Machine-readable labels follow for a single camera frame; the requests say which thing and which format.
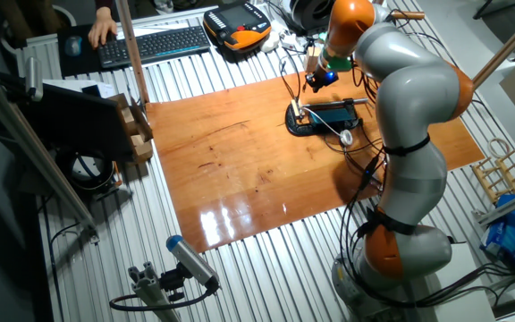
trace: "robotic arm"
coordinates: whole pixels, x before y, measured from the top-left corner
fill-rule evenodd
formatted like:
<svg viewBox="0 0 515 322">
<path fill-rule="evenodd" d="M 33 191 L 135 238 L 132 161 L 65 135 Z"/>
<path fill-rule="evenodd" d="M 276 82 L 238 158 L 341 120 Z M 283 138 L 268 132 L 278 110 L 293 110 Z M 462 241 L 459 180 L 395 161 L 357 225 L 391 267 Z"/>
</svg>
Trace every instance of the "robotic arm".
<svg viewBox="0 0 515 322">
<path fill-rule="evenodd" d="M 473 94 L 472 81 L 462 71 L 410 40 L 386 21 L 388 15 L 367 0 L 336 0 L 317 68 L 307 76 L 317 92 L 331 83 L 326 75 L 339 71 L 354 52 L 362 71 L 381 82 L 376 120 L 389 157 L 387 175 L 372 219 L 376 223 L 353 262 L 375 290 L 432 274 L 450 262 L 446 235 L 418 224 L 446 187 L 446 162 L 427 129 L 462 114 Z M 344 265 L 336 263 L 333 271 Z M 343 285 L 339 276 L 333 274 L 335 285 Z M 337 292 L 350 300 L 350 289 Z"/>
</svg>

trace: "person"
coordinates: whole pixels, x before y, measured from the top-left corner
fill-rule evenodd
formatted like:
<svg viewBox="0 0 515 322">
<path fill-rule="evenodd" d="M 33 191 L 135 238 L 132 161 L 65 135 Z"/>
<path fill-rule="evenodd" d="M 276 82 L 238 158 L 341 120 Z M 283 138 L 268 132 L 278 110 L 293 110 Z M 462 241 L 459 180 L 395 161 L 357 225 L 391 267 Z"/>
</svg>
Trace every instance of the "person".
<svg viewBox="0 0 515 322">
<path fill-rule="evenodd" d="M 112 0 L 95 0 L 97 5 L 97 19 L 89 32 L 89 43 L 93 49 L 98 48 L 98 44 L 104 45 L 106 36 L 109 32 L 116 35 L 116 22 L 111 14 Z"/>
<path fill-rule="evenodd" d="M 129 0 L 132 18 L 150 17 L 159 12 L 171 13 L 173 10 L 182 11 L 202 6 L 224 4 L 223 0 Z M 113 0 L 95 0 L 97 19 L 89 32 L 89 43 L 93 49 L 106 43 L 106 36 L 111 32 L 116 35 L 116 22 L 111 8 Z"/>
<path fill-rule="evenodd" d="M 97 19 L 89 32 L 89 43 L 92 45 L 93 49 L 97 49 L 99 44 L 105 44 L 106 36 L 108 36 L 109 32 L 116 35 L 116 22 L 113 19 L 113 13 L 111 11 L 113 1 L 114 0 L 95 0 Z M 132 18 L 150 17 L 158 14 L 152 0 L 130 0 L 129 4 L 133 4 L 129 5 Z"/>
</svg>

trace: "white cable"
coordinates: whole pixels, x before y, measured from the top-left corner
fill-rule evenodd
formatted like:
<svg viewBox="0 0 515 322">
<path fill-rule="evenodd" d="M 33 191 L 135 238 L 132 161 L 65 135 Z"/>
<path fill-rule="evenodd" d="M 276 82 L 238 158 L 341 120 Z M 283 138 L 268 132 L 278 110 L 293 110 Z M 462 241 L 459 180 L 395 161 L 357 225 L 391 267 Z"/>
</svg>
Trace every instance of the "white cable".
<svg viewBox="0 0 515 322">
<path fill-rule="evenodd" d="M 329 130 L 331 130 L 333 133 L 335 133 L 335 135 L 336 135 L 336 136 L 341 137 L 341 134 L 337 133 L 337 131 L 336 131 L 336 130 L 334 130 L 331 126 L 329 126 L 329 124 L 327 124 L 325 121 L 323 121 L 323 119 L 321 118 L 321 116 L 319 116 L 317 113 L 315 113 L 315 112 L 311 111 L 309 108 L 304 107 L 304 106 L 302 106 L 301 108 L 303 108 L 304 110 L 306 110 L 306 111 L 310 112 L 311 114 L 313 114 L 313 115 L 317 116 L 317 118 L 319 119 L 319 121 L 321 121 L 323 124 L 325 124 L 325 126 L 326 126 L 326 127 L 328 127 L 328 128 L 329 128 Z"/>
<path fill-rule="evenodd" d="M 494 147 L 492 146 L 492 143 L 494 143 L 494 142 L 498 142 L 501 145 L 503 145 L 504 147 L 506 147 L 506 154 L 504 154 L 504 155 L 497 154 L 496 151 L 494 150 Z M 508 155 L 508 153 L 510 153 L 511 148 L 510 148 L 510 144 L 508 144 L 508 142 L 506 142 L 504 139 L 492 138 L 490 141 L 488 141 L 488 151 L 490 151 L 490 154 L 492 155 L 492 157 L 502 158 L 502 157 L 506 157 L 506 155 Z"/>
<path fill-rule="evenodd" d="M 343 130 L 343 131 L 341 131 L 341 133 L 337 133 L 337 131 L 334 130 L 331 126 L 329 126 L 329 124 L 327 124 L 325 121 L 323 121 L 321 116 L 319 116 L 317 113 L 311 111 L 309 108 L 304 107 L 304 106 L 302 106 L 301 108 L 303 108 L 304 110 L 309 111 L 311 114 L 317 116 L 319 121 L 321 121 L 323 124 L 325 124 L 325 126 L 328 127 L 329 130 L 333 131 L 333 133 L 335 133 L 335 135 L 337 135 L 339 137 L 339 140 L 341 141 L 343 146 L 347 147 L 347 146 L 353 145 L 353 135 L 350 133 L 349 130 Z"/>
</svg>

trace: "black clamp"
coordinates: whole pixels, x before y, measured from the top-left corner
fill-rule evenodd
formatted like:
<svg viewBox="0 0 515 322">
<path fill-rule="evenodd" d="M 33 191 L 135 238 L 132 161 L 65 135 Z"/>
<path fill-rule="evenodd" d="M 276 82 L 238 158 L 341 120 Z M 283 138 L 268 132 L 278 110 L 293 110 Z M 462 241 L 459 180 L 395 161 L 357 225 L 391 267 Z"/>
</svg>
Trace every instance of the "black clamp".
<svg viewBox="0 0 515 322">
<path fill-rule="evenodd" d="M 405 235 L 412 235 L 417 228 L 415 225 L 407 225 L 392 219 L 379 209 L 372 210 L 367 208 L 367 222 L 359 228 L 359 238 L 362 238 L 368 233 L 372 233 L 379 225 L 383 225 L 389 232 L 402 233 Z"/>
<path fill-rule="evenodd" d="M 399 157 L 405 157 L 410 152 L 414 152 L 420 148 L 423 148 L 428 142 L 430 142 L 430 135 L 428 133 L 426 134 L 426 138 L 424 140 L 421 140 L 419 143 L 413 145 L 412 147 L 404 148 L 404 147 L 398 147 L 398 148 L 388 148 L 383 146 L 383 150 L 386 154 L 392 155 L 392 156 L 399 156 Z"/>
</svg>

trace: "metal bracket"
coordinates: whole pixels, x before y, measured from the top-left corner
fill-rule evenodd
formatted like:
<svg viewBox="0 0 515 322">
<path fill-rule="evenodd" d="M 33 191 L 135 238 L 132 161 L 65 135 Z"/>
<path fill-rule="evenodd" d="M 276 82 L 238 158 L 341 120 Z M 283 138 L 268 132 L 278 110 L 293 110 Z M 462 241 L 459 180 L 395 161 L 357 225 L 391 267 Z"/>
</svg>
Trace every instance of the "metal bracket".
<svg viewBox="0 0 515 322">
<path fill-rule="evenodd" d="M 100 238 L 98 238 L 98 233 L 96 230 L 89 230 L 89 242 L 97 245 L 100 242 Z"/>
</svg>

